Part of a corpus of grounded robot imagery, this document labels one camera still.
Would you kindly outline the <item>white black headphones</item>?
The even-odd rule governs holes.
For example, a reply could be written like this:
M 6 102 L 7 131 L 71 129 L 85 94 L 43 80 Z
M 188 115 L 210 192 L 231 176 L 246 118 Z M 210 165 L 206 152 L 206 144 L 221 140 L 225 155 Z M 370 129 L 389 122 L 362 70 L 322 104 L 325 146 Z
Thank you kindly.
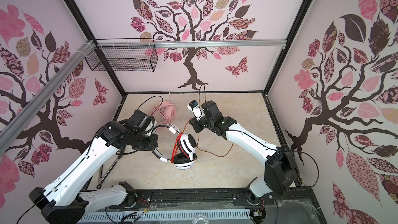
M 160 124 L 153 127 L 151 134 L 156 134 L 158 128 L 166 128 L 173 134 L 178 134 L 171 158 L 163 156 L 157 149 L 152 154 L 164 163 L 171 163 L 179 170 L 188 170 L 193 167 L 197 157 L 197 142 L 195 138 L 184 131 L 180 131 L 173 124 Z

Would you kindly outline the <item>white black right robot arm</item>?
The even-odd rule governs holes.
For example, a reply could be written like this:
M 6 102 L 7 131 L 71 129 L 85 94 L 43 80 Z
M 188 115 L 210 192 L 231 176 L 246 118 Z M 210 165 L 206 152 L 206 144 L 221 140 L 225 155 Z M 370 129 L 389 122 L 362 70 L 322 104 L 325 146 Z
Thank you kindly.
M 208 129 L 237 144 L 264 165 L 264 176 L 254 179 L 248 186 L 251 196 L 261 198 L 270 193 L 282 196 L 297 179 L 297 163 L 292 150 L 286 145 L 278 147 L 250 133 L 235 119 L 223 116 L 214 101 L 200 105 L 193 100 L 187 108 L 194 115 L 190 124 L 196 133 Z

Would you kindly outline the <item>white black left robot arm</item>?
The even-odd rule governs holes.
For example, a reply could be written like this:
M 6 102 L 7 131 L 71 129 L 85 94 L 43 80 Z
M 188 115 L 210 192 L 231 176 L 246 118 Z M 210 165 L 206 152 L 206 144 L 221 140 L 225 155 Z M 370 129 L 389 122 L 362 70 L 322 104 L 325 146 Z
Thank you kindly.
M 50 224 L 76 224 L 84 216 L 113 205 L 132 208 L 138 196 L 125 181 L 108 189 L 84 191 L 83 188 L 109 158 L 127 146 L 135 151 L 153 151 L 158 141 L 152 132 L 154 127 L 154 117 L 140 110 L 128 119 L 108 122 L 62 175 L 45 188 L 32 190 L 29 198 Z

